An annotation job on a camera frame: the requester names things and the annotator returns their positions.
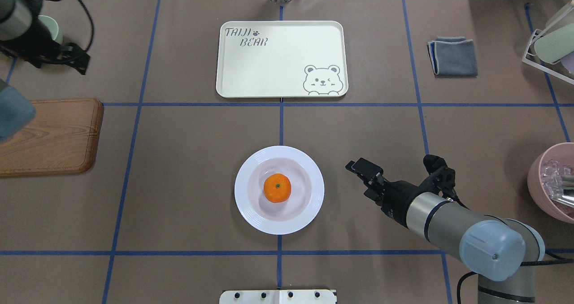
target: blue tape line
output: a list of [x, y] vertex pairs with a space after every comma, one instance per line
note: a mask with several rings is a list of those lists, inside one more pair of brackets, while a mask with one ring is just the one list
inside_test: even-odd
[[[283, 20], [283, 5], [279, 6], [279, 20]], [[279, 145], [283, 146], [283, 128], [285, 124], [285, 104], [283, 98], [279, 98]], [[277, 288], [283, 285], [283, 236], [277, 236]]]
[[[527, 3], [526, 5], [524, 5], [524, 11], [526, 13], [526, 20], [528, 22], [528, 28], [530, 29], [531, 34], [532, 34], [535, 30], [534, 30], [534, 27], [532, 26], [530, 7], [531, 7], [530, 3]], [[543, 61], [540, 61], [540, 64], [542, 66], [545, 66], [545, 63]], [[548, 73], [546, 73], [546, 72], [544, 73], [544, 78], [546, 79], [546, 83], [548, 84], [548, 90], [550, 90], [552, 100], [554, 101], [554, 107], [556, 108], [556, 113], [558, 114], [558, 119], [560, 120], [560, 126], [562, 127], [562, 132], [564, 132], [564, 138], [566, 138], [566, 141], [570, 141], [570, 135], [568, 135], [568, 130], [566, 129], [566, 124], [564, 123], [564, 118], [562, 118], [562, 112], [560, 111], [558, 99], [556, 99], [556, 94], [554, 94], [554, 87], [552, 86], [552, 82], [550, 80]]]
[[139, 102], [102, 102], [104, 107], [137, 107]]
[[107, 302], [107, 294], [109, 292], [109, 283], [111, 283], [111, 272], [113, 269], [113, 260], [114, 259], [115, 259], [115, 255], [112, 253], [109, 256], [108, 271], [106, 274], [106, 282], [104, 283], [104, 294], [102, 295], [102, 304], [106, 304], [106, 302]]
[[288, 107], [416, 107], [416, 103], [402, 103], [402, 102], [372, 102], [372, 103], [360, 103], [360, 102], [285, 102], [285, 106]]
[[10, 65], [10, 69], [8, 70], [8, 75], [6, 75], [6, 84], [10, 83], [10, 78], [12, 77], [12, 73], [14, 73], [14, 67], [16, 67], [16, 61], [18, 60], [17, 57], [12, 59], [12, 64]]
[[421, 122], [421, 131], [422, 131], [422, 141], [425, 145], [425, 153], [429, 153], [429, 144], [428, 140], [426, 139], [426, 127], [425, 127], [425, 117], [422, 114], [422, 104], [421, 104], [421, 94], [418, 89], [418, 77], [417, 77], [417, 68], [414, 64], [414, 53], [413, 53], [413, 43], [410, 38], [410, 27], [409, 27], [409, 18], [408, 13], [406, 11], [406, 1], [402, 0], [402, 12], [404, 16], [404, 28], [406, 30], [406, 40], [409, 44], [409, 54], [410, 54], [410, 67], [413, 71], [413, 81], [414, 81], [414, 91], [417, 94], [417, 103], [418, 103], [418, 118]]
[[442, 255], [440, 250], [284, 250], [283, 256]]
[[279, 100], [279, 145], [283, 146], [283, 132], [285, 127], [285, 108], [283, 98]]
[[277, 288], [283, 286], [283, 236], [277, 236]]
[[[104, 106], [144, 106], [144, 107], [554, 107], [555, 104], [512, 104], [512, 103], [480, 103], [480, 102], [104, 102]], [[561, 107], [574, 107], [574, 104], [558, 104]]]
[[490, 103], [433, 103], [423, 102], [424, 107], [553, 107], [554, 104], [490, 104]]
[[[547, 249], [552, 253], [574, 253], [572, 249]], [[115, 251], [115, 256], [276, 256], [276, 250], [223, 251]], [[110, 256], [112, 251], [2, 250], [0, 256]], [[440, 250], [282, 250], [282, 256], [392, 256], [443, 255]]]
[[111, 251], [2, 250], [0, 256], [109, 256]]
[[141, 115], [142, 110], [142, 102], [144, 101], [144, 94], [145, 94], [145, 86], [148, 79], [148, 70], [149, 70], [149, 63], [150, 59], [152, 58], [152, 49], [153, 49], [153, 40], [156, 34], [156, 26], [157, 26], [157, 18], [160, 13], [160, 3], [161, 0], [157, 0], [156, 2], [156, 12], [153, 18], [153, 26], [152, 26], [152, 34], [149, 39], [149, 46], [148, 46], [148, 56], [146, 57], [145, 62], [145, 69], [143, 70], [143, 79], [142, 79], [142, 86], [141, 90], [139, 91], [139, 105], [138, 110], [135, 113], [135, 121], [134, 121], [134, 130], [131, 134], [131, 143], [130, 143], [130, 151], [127, 157], [127, 165], [126, 165], [126, 172], [123, 179], [123, 186], [122, 186], [122, 195], [119, 200], [119, 207], [117, 209], [117, 219], [115, 223], [115, 229], [113, 231], [113, 241], [111, 245], [111, 255], [109, 255], [109, 264], [108, 264], [108, 271], [106, 274], [106, 283], [104, 284], [104, 292], [102, 296], [102, 304], [106, 304], [107, 302], [107, 295], [109, 291], [109, 283], [111, 282], [111, 274], [113, 270], [113, 260], [114, 260], [114, 253], [117, 247], [117, 237], [119, 236], [119, 227], [122, 222], [122, 214], [123, 214], [123, 205], [126, 199], [126, 192], [127, 192], [127, 184], [130, 179], [130, 171], [131, 171], [131, 161], [134, 155], [134, 148], [135, 148], [135, 139], [138, 134], [138, 126], [139, 126], [139, 117]]
[[229, 251], [116, 251], [116, 256], [275, 256], [275, 250]]
[[279, 102], [144, 102], [145, 107], [272, 107]]
[[447, 300], [448, 304], [452, 304], [452, 294], [451, 294], [451, 280], [448, 277], [448, 267], [447, 267], [447, 256], [442, 253], [440, 258], [443, 261], [443, 274], [444, 274], [444, 284], [447, 286]]

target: wooden cutting board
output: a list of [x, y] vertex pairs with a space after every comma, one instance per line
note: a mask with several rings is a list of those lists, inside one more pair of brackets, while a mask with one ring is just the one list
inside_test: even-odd
[[0, 144], [0, 177], [83, 173], [94, 164], [103, 118], [96, 99], [32, 101], [36, 117]]

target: black cable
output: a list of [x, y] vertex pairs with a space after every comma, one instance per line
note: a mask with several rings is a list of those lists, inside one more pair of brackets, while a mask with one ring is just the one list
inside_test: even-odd
[[469, 273], [465, 273], [465, 274], [463, 275], [463, 277], [461, 277], [461, 279], [459, 279], [459, 282], [458, 282], [458, 284], [457, 284], [457, 304], [461, 304], [461, 286], [463, 285], [463, 282], [464, 282], [467, 278], [469, 278], [469, 277], [471, 277], [471, 276], [473, 276], [473, 275], [476, 275], [476, 273], [474, 273], [474, 271], [471, 271], [471, 272], [469, 272]]
[[94, 42], [94, 20], [92, 20], [92, 15], [90, 15], [90, 12], [88, 11], [88, 8], [86, 7], [86, 5], [84, 5], [84, 2], [82, 2], [82, 0], [78, 0], [78, 3], [80, 3], [80, 6], [82, 6], [82, 8], [84, 8], [84, 12], [86, 12], [86, 16], [88, 16], [88, 20], [90, 20], [90, 41], [88, 42], [88, 46], [86, 46], [86, 49], [84, 50], [83, 53], [81, 53], [80, 55], [71, 57], [70, 59], [66, 59], [66, 60], [49, 60], [49, 59], [43, 59], [40, 58], [39, 60], [42, 63], [46, 63], [46, 64], [52, 64], [52, 65], [64, 65], [64, 64], [68, 64], [71, 61], [75, 61], [81, 57], [83, 57], [84, 55], [88, 54], [88, 50], [90, 49], [90, 47], [92, 47], [92, 43]]
[[[522, 264], [520, 264], [520, 266], [521, 267], [548, 266], [548, 265], [563, 265], [563, 264], [574, 263], [574, 259], [563, 258], [558, 255], [554, 255], [553, 253], [548, 251], [546, 251], [546, 254], [550, 257], [553, 257], [555, 261], [523, 261]], [[463, 277], [459, 279], [459, 282], [457, 283], [457, 304], [461, 304], [461, 286], [463, 285], [463, 282], [472, 275], [476, 275], [476, 273], [474, 273], [474, 271], [471, 271], [470, 273], [464, 274]]]
[[546, 254], [550, 257], [553, 257], [554, 261], [523, 261], [520, 266], [529, 267], [529, 266], [548, 266], [548, 265], [563, 265], [563, 264], [572, 264], [574, 263], [574, 259], [570, 258], [563, 258], [558, 255], [554, 255], [551, 252], [546, 251]]
[[463, 208], [466, 208], [469, 210], [469, 208], [467, 208], [467, 206], [465, 206], [465, 204], [461, 200], [455, 200], [455, 202], [458, 203], [459, 206], [462, 206]]

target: bear cartoon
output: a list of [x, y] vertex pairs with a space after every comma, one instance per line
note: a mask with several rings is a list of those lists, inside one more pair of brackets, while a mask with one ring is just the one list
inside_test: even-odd
[[303, 89], [310, 96], [336, 96], [343, 89], [343, 82], [339, 78], [340, 71], [336, 65], [326, 69], [308, 65], [305, 67], [307, 77], [303, 82]]

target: orange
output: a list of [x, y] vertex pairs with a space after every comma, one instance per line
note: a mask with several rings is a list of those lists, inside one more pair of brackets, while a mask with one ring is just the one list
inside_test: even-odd
[[291, 182], [283, 174], [273, 174], [265, 180], [263, 192], [273, 203], [284, 202], [291, 195]]

